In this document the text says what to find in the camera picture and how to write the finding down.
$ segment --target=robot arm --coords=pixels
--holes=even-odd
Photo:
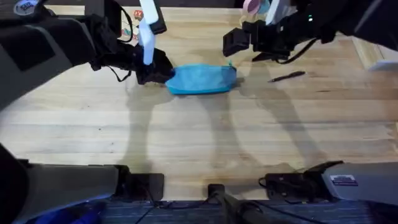
[[[144,64],[145,46],[118,40],[122,8],[113,0],[101,2],[102,9],[98,1],[86,5],[86,16],[58,17],[38,4],[32,16],[1,21],[0,110],[65,70],[87,62],[93,70],[108,66],[127,70],[126,77],[135,71],[139,84],[172,78],[173,67],[165,52],[152,49],[152,63]],[[165,31],[164,23],[150,28],[155,34]]]
[[[271,59],[290,63],[316,40],[323,44],[333,41],[337,32],[398,50],[398,30],[391,28],[397,25],[391,19],[392,10],[398,6],[394,0],[296,0],[292,4],[297,12],[290,16],[268,25],[264,21],[244,22],[242,29],[235,28],[226,34],[224,56],[246,50],[252,44],[253,51],[261,52],[253,61]],[[308,40],[312,41],[296,56],[289,58],[297,44]]]

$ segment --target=wire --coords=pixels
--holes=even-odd
[[[302,216],[300,216],[300,215],[296,215],[296,214],[293,214],[293,213],[290,213],[290,212],[285,212],[285,211],[280,210],[280,209],[278,209],[278,208],[274,208],[274,207],[272,207],[272,206],[269,206],[269,205],[266,205],[266,204],[264,204],[264,203],[261,203],[261,202],[259,202],[259,201],[257,201],[257,200],[254,200],[253,202],[256,202],[257,204],[262,205],[262,206],[268,208],[269,210],[272,210],[272,211],[274,211],[274,212],[281,213],[281,214],[283,214],[283,215],[288,215],[288,216],[290,216],[290,217],[298,218],[298,219],[300,219],[300,220],[304,220],[304,221],[307,221],[307,222],[310,222],[310,223],[326,224],[326,223],[321,222],[321,221],[318,221],[318,220],[312,220],[312,219],[309,219],[309,218],[306,218],[306,217],[302,217]]]
[[[136,221],[135,224],[140,223],[140,222],[148,215],[148,213],[149,213],[150,211],[152,211],[153,209],[155,209],[155,208],[156,208],[156,207],[152,207],[152,208],[148,209],[148,211],[146,211],[146,213],[144,213],[143,215],[141,215],[141,217]]]
[[[120,41],[123,42],[123,43],[128,43],[128,42],[130,42],[132,40],[132,20],[131,20],[130,15],[126,12],[126,10],[123,9],[123,7],[121,7],[120,5],[119,5],[119,7],[122,10],[122,12],[124,13],[124,15],[126,16],[127,21],[129,22],[129,27],[130,27],[130,31],[131,31],[131,35],[130,35],[130,38],[128,40],[120,40]]]
[[[266,189],[267,186],[266,186],[265,184],[261,183],[263,180],[266,180],[266,178],[265,178],[265,177],[261,177],[261,178],[259,179],[259,185],[260,185],[262,188]]]
[[[293,57],[287,59],[286,61],[280,62],[278,59],[275,60],[277,63],[281,64],[281,65],[285,65],[288,64],[290,62],[294,62],[296,59],[298,59],[299,57],[301,57],[301,55],[303,55],[310,47],[312,47],[312,45],[317,41],[318,39],[312,39],[301,51],[299,51],[296,55],[294,55]]]
[[[188,205],[188,206],[185,206],[185,207],[170,207],[169,205],[171,205],[171,203],[174,203],[174,202],[171,202],[170,204],[168,204],[167,207],[160,207],[160,208],[169,209],[169,210],[185,210],[185,209],[199,208],[199,207],[207,204],[209,202],[209,200],[212,199],[213,197],[215,197],[215,194],[213,194],[210,197],[206,198],[206,200],[204,200],[202,202],[198,202],[198,203],[195,203],[193,205]]]

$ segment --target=blue bag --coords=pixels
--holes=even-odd
[[[183,65],[174,68],[174,73],[166,86],[175,95],[222,93],[236,83],[236,68],[231,65]]]

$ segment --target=black pen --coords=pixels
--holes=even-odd
[[[305,72],[298,71],[298,72],[294,72],[294,73],[291,73],[289,75],[285,75],[285,76],[282,76],[282,77],[273,78],[273,79],[269,80],[268,82],[270,82],[270,83],[271,82],[279,82],[279,81],[287,79],[287,78],[299,77],[299,76],[302,76],[304,74],[305,74]]]

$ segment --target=wooden table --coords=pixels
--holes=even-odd
[[[54,6],[58,14],[82,7]],[[239,198],[266,198],[257,179],[321,162],[398,161],[398,76],[368,73],[351,38],[315,44],[291,65],[224,58],[222,36],[236,9],[163,8],[156,46],[175,66],[238,69],[230,93],[173,96],[164,86],[118,83],[82,65],[24,96],[0,116],[0,142],[14,155],[52,164],[126,164],[166,176],[165,200],[206,197],[223,183]],[[297,70],[306,76],[267,83]]]

